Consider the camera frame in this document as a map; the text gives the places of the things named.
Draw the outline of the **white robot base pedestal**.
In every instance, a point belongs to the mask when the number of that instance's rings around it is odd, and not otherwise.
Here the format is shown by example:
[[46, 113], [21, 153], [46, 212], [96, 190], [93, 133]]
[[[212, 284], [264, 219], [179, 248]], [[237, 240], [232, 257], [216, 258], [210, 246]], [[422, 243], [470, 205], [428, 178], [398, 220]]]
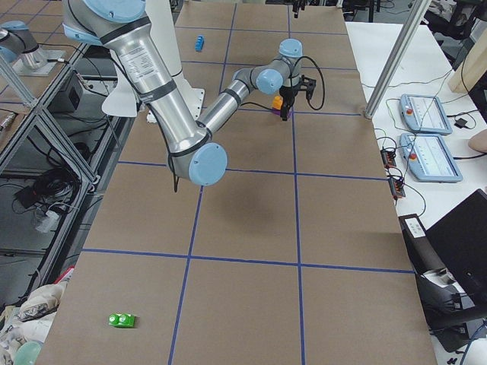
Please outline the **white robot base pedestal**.
[[148, 0], [145, 13], [151, 21], [151, 39], [165, 66], [164, 75], [174, 81], [193, 118], [197, 119], [202, 111], [205, 90], [192, 87], [183, 73], [170, 2]]

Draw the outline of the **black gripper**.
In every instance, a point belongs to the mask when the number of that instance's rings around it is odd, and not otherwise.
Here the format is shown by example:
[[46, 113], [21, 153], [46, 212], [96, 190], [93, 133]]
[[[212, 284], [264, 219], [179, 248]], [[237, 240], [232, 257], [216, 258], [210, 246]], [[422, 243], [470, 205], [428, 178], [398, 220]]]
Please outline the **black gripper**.
[[[299, 16], [299, 12], [304, 10], [304, 0], [293, 0], [292, 11], [294, 17]], [[291, 107], [294, 105], [295, 97], [298, 95], [299, 87], [286, 87], [282, 86], [279, 89], [279, 94], [283, 99], [283, 104], [280, 109], [280, 117], [283, 121], [287, 121]]]

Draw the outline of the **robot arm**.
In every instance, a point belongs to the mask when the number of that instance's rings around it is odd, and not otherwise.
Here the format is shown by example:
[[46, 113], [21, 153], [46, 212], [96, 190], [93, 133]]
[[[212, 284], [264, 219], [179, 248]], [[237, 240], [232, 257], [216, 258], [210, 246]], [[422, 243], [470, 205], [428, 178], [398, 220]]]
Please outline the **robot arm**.
[[225, 149], [212, 137], [254, 91], [274, 94], [301, 81], [303, 47], [288, 38], [268, 64], [243, 68], [203, 112], [190, 104], [195, 93], [183, 79], [168, 1], [64, 1], [65, 35], [111, 50], [137, 98], [155, 117], [167, 146], [173, 178], [199, 186], [219, 181]]

